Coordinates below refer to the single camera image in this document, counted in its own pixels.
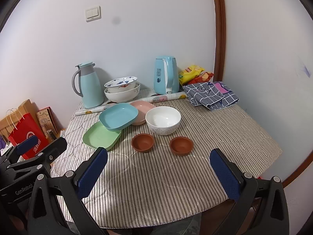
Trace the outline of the green square plate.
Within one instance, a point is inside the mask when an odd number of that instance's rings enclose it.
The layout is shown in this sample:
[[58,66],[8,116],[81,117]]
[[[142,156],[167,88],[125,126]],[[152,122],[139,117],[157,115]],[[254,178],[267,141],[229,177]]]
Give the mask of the green square plate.
[[83,135],[83,143],[93,149],[103,147],[111,150],[121,136],[121,130],[109,131],[100,121],[93,124]]

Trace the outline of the small brown bowl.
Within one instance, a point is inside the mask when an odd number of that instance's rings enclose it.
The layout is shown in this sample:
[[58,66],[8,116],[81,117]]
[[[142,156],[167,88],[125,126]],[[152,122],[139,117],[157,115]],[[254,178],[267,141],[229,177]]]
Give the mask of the small brown bowl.
[[137,134],[132,138],[132,147],[134,150],[140,153],[147,153],[152,150],[154,145],[154,137],[150,134]]
[[172,153],[178,156],[190,154],[194,147],[193,141],[183,136],[173,138],[169,145]]

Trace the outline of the light blue square plate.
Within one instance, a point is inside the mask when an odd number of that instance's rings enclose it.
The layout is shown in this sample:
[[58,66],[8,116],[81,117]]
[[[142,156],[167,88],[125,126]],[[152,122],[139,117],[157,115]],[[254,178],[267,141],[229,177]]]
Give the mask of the light blue square plate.
[[123,130],[131,125],[139,115],[139,111],[128,103],[118,103],[104,110],[99,121],[109,131],[115,132]]

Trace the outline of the white round bowl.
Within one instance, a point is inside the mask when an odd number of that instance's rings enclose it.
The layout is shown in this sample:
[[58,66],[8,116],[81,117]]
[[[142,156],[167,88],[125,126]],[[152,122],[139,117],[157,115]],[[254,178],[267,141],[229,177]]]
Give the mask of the white round bowl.
[[175,108],[161,106],[149,110],[145,115],[145,120],[152,133],[166,136],[179,127],[181,114]]

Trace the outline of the pink square plate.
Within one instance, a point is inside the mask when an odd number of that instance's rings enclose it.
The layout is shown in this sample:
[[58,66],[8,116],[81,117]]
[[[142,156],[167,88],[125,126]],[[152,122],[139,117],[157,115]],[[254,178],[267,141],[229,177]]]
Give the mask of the pink square plate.
[[146,113],[149,110],[155,108],[155,105],[146,101],[139,101],[139,100],[132,102],[131,105],[135,107],[139,112],[136,120],[132,123],[132,125],[134,126],[139,126],[139,125],[144,124],[146,122],[145,120]]

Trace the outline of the brown paper bag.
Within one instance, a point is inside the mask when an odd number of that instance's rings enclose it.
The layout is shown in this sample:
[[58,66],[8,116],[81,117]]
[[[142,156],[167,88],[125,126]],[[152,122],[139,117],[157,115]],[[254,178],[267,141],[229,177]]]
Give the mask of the brown paper bag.
[[0,123],[1,137],[5,143],[8,142],[7,138],[13,130],[13,126],[17,125],[17,122],[21,120],[22,115],[29,113],[36,124],[40,127],[36,116],[37,111],[38,108],[30,101],[30,99],[21,103],[16,109],[13,108],[12,111],[8,110],[5,117],[1,119]]

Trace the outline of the patterned gift box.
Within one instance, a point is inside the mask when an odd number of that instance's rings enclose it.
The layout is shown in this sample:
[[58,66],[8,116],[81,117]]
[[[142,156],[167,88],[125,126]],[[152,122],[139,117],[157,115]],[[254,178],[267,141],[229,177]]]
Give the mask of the patterned gift box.
[[53,119],[51,107],[40,109],[36,112],[36,116],[46,139],[51,143],[58,136],[58,128]]

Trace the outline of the light blue thermos jug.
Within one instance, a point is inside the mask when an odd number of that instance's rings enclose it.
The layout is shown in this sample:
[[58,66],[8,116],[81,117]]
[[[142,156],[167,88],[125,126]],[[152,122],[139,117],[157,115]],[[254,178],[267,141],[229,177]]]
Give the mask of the light blue thermos jug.
[[72,76],[73,91],[82,98],[84,108],[94,108],[103,104],[104,95],[96,71],[95,63],[78,64]]

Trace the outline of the large white porcelain bowl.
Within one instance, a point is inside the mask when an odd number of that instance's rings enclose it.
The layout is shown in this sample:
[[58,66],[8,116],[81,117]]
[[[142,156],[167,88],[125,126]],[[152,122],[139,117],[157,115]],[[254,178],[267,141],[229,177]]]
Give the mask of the large white porcelain bowl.
[[140,92],[141,85],[139,83],[136,84],[135,88],[118,92],[118,93],[108,93],[107,90],[104,90],[104,94],[107,97],[107,99],[111,102],[115,103],[123,103],[123,102],[129,102],[136,98]]

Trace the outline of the grey checked folded cloth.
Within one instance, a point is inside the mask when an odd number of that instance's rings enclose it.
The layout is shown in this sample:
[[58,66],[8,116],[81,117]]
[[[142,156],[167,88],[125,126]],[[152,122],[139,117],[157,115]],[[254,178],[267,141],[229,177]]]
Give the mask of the grey checked folded cloth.
[[221,81],[189,84],[183,90],[191,105],[203,106],[210,111],[231,107],[239,101],[237,95]]

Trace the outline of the orange snack bag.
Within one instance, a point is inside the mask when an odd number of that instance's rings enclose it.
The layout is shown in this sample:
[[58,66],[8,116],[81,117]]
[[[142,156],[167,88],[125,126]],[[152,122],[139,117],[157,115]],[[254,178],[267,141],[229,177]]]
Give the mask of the orange snack bag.
[[203,72],[199,76],[188,82],[188,84],[205,83],[208,82],[214,76],[211,72]]

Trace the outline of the yellow chips bag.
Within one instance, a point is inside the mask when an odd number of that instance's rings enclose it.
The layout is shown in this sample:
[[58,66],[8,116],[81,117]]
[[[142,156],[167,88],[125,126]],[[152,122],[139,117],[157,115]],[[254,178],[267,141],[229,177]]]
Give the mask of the yellow chips bag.
[[191,65],[187,67],[186,69],[182,70],[178,75],[180,85],[187,84],[189,81],[198,77],[203,71],[204,71],[204,68],[198,65]]

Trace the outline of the light blue electric kettle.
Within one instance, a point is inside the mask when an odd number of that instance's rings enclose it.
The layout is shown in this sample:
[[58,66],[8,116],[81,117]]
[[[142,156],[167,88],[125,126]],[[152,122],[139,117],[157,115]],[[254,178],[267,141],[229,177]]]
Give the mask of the light blue electric kettle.
[[156,58],[153,88],[157,94],[179,92],[178,68],[175,57],[162,56]]

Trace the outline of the brown wooden door frame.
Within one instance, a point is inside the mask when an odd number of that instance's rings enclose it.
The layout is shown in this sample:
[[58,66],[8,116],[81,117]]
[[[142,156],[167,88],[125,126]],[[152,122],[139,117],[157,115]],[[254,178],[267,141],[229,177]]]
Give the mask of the brown wooden door frame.
[[215,61],[214,81],[222,81],[226,55],[226,7],[224,0],[214,0],[215,9]]

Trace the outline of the white wall switch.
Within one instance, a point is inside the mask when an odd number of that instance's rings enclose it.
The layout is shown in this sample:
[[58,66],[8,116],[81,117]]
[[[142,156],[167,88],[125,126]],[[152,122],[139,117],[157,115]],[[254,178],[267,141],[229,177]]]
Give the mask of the white wall switch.
[[86,22],[91,22],[101,19],[101,7],[95,6],[89,9],[86,9],[85,11],[85,20]]

